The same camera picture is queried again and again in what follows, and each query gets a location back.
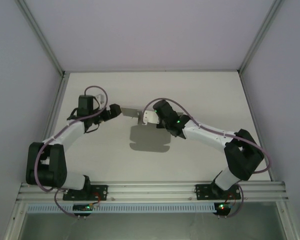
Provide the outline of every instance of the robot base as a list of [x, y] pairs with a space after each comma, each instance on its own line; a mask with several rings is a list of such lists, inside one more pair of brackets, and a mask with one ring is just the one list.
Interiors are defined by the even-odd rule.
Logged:
[[108, 185], [91, 185], [88, 176], [84, 175], [85, 181], [82, 190], [69, 189], [63, 194], [64, 201], [106, 201]]
[[232, 185], [228, 190], [220, 194], [213, 193], [212, 184], [197, 184], [195, 185], [195, 193], [197, 200], [240, 200], [240, 189], [237, 185]]

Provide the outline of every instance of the metal frame edge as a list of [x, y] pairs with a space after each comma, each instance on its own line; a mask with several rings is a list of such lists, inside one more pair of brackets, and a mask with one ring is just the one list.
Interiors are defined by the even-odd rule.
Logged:
[[97, 73], [187, 73], [187, 72], [223, 72], [234, 73], [236, 69], [122, 69], [122, 70], [67, 70], [66, 73], [71, 74], [97, 74]]
[[257, 52], [259, 46], [261, 45], [263, 39], [265, 38], [268, 30], [270, 29], [272, 23], [274, 22], [281, 6], [285, 0], [274, 0], [269, 11], [267, 12], [261, 27], [259, 28], [256, 36], [254, 37], [254, 40], [252, 44], [250, 45], [250, 48], [248, 52], [246, 53], [241, 66], [239, 67], [239, 76], [242, 76], [247, 69], [248, 65], [250, 64], [251, 60], [253, 59], [255, 53]]
[[26, 4], [25, 0], [14, 0], [16, 5], [19, 7], [21, 13], [23, 14], [24, 18], [28, 22], [30, 28], [32, 29], [33, 33], [37, 37], [38, 41], [40, 42], [40, 45], [42, 46], [44, 52], [48, 56], [48, 58], [51, 60], [54, 68], [56, 71], [62, 76], [64, 74], [64, 71], [57, 60], [54, 52], [52, 51], [47, 39], [45, 38], [43, 32], [41, 31], [39, 25], [37, 24], [34, 16], [32, 15], [28, 5]]
[[12, 216], [8, 223], [8, 227], [5, 231], [4, 240], [18, 240], [24, 220], [26, 217], [26, 213], [28, 210], [27, 203], [15, 203], [12, 211]]
[[60, 78], [59, 86], [57, 88], [57, 91], [55, 93], [52, 106], [50, 108], [50, 112], [48, 115], [47, 123], [44, 128], [42, 139], [46, 139], [50, 137], [53, 134], [53, 131], [56, 126], [56, 119], [58, 117], [58, 113], [61, 108], [62, 100], [64, 99], [64, 95], [66, 92], [67, 84], [69, 81], [70, 74], [65, 72], [63, 76]]
[[[196, 184], [210, 184], [204, 182], [108, 182], [106, 202], [115, 203], [216, 203], [224, 200], [197, 200]], [[102, 182], [92, 182], [93, 185], [103, 185]], [[278, 181], [245, 181], [241, 187], [245, 192], [246, 202], [281, 202], [288, 201], [284, 182]], [[57, 200], [63, 200], [64, 193], [58, 193]], [[42, 192], [35, 185], [23, 183], [17, 202], [22, 203], [54, 203], [55, 191]], [[70, 201], [72, 203], [89, 203], [90, 201]]]
[[300, 240], [300, 223], [290, 202], [276, 203], [283, 231], [288, 240]]

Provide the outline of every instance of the black bracket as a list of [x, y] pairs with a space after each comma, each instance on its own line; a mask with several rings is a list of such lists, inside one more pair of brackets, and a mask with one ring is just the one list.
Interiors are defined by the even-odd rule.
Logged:
[[63, 194], [64, 201], [106, 201], [108, 196], [108, 185], [91, 185], [88, 192], [72, 190]]
[[216, 195], [213, 193], [211, 184], [197, 184], [195, 185], [196, 199], [197, 200], [236, 200], [241, 199], [240, 189], [237, 185], [232, 185], [228, 190], [223, 191], [222, 194]]
[[[100, 111], [100, 104], [97, 108], [94, 108], [94, 100], [97, 101], [95, 96], [80, 95], [78, 107], [71, 112], [67, 120], [76, 120], [82, 117], [96, 114], [98, 111]], [[101, 122], [106, 122], [108, 120], [116, 118], [122, 112], [121, 107], [118, 104], [111, 104], [109, 108], [110, 110], [104, 109], [98, 116], [83, 120], [82, 122], [84, 123], [84, 132], [86, 132], [93, 124], [98, 125]]]

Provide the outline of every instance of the glass panel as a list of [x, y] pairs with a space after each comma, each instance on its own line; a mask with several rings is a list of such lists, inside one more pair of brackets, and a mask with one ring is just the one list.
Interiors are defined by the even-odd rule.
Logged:
[[19, 240], [284, 240], [274, 203], [245, 203], [228, 219], [212, 213], [109, 213], [77, 220], [28, 214]]

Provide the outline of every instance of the white table surface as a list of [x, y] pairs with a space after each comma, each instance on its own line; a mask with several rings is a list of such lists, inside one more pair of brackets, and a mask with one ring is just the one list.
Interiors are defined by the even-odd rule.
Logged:
[[[109, 104], [142, 110], [158, 97], [182, 104], [197, 120], [215, 128], [248, 130], [258, 142], [248, 103], [237, 72], [109, 72], [71, 73], [57, 119], [56, 131], [78, 106], [91, 85], [103, 87]], [[101, 93], [90, 89], [89, 94]], [[182, 112], [171, 104], [177, 112]], [[68, 171], [92, 181], [212, 181], [227, 166], [225, 155], [200, 142], [171, 138], [167, 152], [130, 148], [136, 118], [119, 116], [78, 139], [66, 152]], [[263, 161], [258, 170], [266, 167]], [[267, 172], [250, 180], [270, 180]]]

